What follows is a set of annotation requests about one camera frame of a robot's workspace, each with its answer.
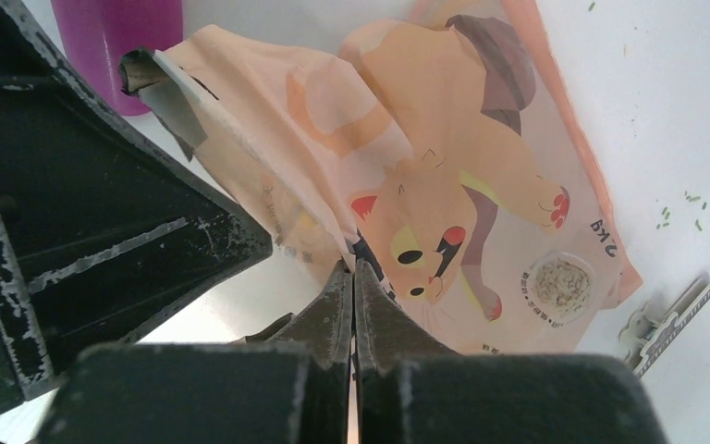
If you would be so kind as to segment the magenta plastic scoop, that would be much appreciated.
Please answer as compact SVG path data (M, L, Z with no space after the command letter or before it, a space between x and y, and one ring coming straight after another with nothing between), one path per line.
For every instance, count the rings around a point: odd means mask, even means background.
M165 50L183 39L181 0L52 0L66 58L119 115L149 112L122 92L121 56L141 46Z

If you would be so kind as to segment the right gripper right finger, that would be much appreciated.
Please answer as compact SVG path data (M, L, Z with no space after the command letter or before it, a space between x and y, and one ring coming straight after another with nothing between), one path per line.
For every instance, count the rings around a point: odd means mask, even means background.
M638 377L590 354L450 350L387 296L372 266L354 272L363 443L663 443Z

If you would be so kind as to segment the white bag sealing clip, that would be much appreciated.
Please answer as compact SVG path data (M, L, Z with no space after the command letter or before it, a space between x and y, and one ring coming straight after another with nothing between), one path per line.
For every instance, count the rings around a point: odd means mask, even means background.
M623 362L642 378L709 301L710 277L704 275L695 279L664 313L647 302L619 331L618 342L626 351Z

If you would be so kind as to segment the pink cat litter bag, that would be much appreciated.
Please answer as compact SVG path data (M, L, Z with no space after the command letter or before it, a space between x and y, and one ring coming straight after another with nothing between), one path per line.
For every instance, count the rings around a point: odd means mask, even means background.
M210 25L120 69L279 250L369 262L456 352L571 352L642 285L534 1L421 1L336 54Z

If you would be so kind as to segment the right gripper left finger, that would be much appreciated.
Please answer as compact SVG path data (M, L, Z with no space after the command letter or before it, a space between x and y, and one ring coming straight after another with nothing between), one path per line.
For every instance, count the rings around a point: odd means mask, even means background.
M73 366L40 443L344 443L352 276L262 340L102 344Z

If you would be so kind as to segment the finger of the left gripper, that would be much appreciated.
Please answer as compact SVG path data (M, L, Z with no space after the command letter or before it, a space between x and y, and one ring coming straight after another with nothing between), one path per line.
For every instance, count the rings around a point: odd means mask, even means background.
M0 414L271 253L267 232L113 111L0 1Z

